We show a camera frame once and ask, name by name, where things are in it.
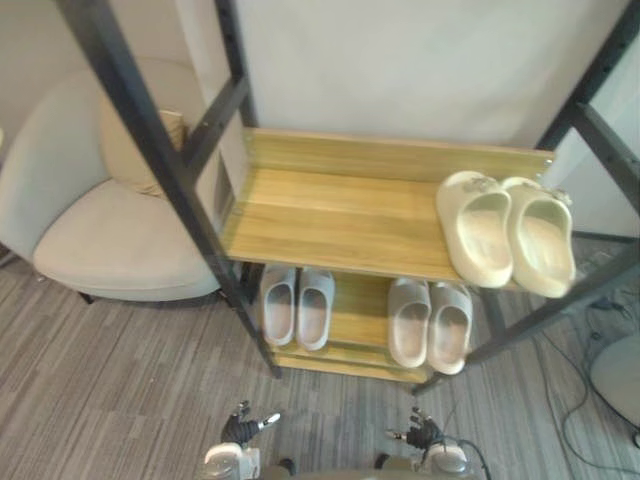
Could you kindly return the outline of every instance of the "wooden shelf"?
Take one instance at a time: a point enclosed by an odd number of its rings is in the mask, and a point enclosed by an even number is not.
[[[427,373],[412,370],[389,370],[386,368],[354,365],[349,363],[332,362],[326,360],[316,360],[313,358],[287,357],[275,355],[276,364],[287,368],[301,368],[304,370],[314,370],[318,372],[340,373],[342,375],[355,375],[358,377],[381,378],[395,382],[422,383],[427,380]]]
[[[552,156],[260,130],[250,138],[254,168],[223,232],[231,258],[454,282],[437,182],[469,165],[532,176]]]
[[[438,185],[473,169],[535,178],[551,152],[248,130],[252,160],[225,222],[229,257],[331,270],[336,278],[329,341],[317,352],[295,342],[272,348],[278,365],[426,381],[388,353],[387,294],[394,277],[462,282],[435,210]]]

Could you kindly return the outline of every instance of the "white armchair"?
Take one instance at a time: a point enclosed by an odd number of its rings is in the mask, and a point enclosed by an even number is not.
[[[159,60],[139,66],[158,108],[177,110],[194,126],[204,111],[194,73]],[[152,301],[216,290],[170,203],[109,177],[99,94],[93,72],[83,71],[51,90],[28,118],[0,172],[0,242],[43,275],[89,295]],[[214,169],[207,166],[197,188],[210,215]]]

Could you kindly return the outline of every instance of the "chair cushion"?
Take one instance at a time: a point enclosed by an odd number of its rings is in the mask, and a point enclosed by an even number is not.
[[[159,110],[158,114],[174,148],[180,150],[184,143],[185,128],[182,114],[168,110]],[[166,198],[158,180],[105,94],[100,97],[100,146],[107,171],[113,178],[135,192]]]
[[[113,179],[49,227],[34,265],[70,288],[122,300],[177,300],[218,288],[171,205]]]

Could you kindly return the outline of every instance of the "grey carpet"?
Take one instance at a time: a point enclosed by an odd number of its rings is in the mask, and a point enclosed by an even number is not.
[[[583,270],[606,260],[610,250],[598,242],[579,247]],[[592,357],[638,329],[637,283],[616,299],[629,304],[635,320],[577,311],[547,333],[576,361],[585,349]],[[501,294],[510,321],[531,301]],[[480,341],[486,336],[481,308],[476,315]],[[590,340],[592,330],[603,338]],[[560,415],[579,400],[581,385],[536,338]],[[3,479],[191,479],[241,399],[252,402],[257,416],[283,413],[254,445],[264,463],[289,456],[300,471],[369,467],[382,451],[415,453],[386,439],[384,430],[406,428],[414,404],[442,424],[457,401],[447,433],[476,442],[495,479],[631,478],[595,470],[565,452],[531,340],[416,400],[406,386],[381,380],[299,370],[272,379],[233,312],[215,296],[88,306],[52,281],[39,282],[24,262],[0,270]],[[630,427],[593,395],[569,433],[585,457],[640,469]]]

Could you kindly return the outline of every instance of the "white slipper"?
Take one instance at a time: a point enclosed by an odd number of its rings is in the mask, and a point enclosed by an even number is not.
[[[296,269],[267,265],[260,282],[264,338],[276,346],[293,338]]]
[[[569,196],[521,177],[507,178],[502,186],[512,201],[507,231],[513,278],[538,295],[562,297],[576,276]]]
[[[331,272],[302,269],[297,340],[307,350],[319,350],[327,343],[335,290],[336,282]]]
[[[501,287],[513,271],[506,232],[511,199],[500,184],[464,171],[447,178],[436,209],[456,272],[481,287]]]
[[[427,358],[427,324],[431,314],[427,282],[394,280],[387,305],[391,356],[406,368],[422,365]]]
[[[433,315],[429,321],[429,364],[446,375],[464,368],[473,321],[471,295],[463,285],[438,282],[431,286]]]

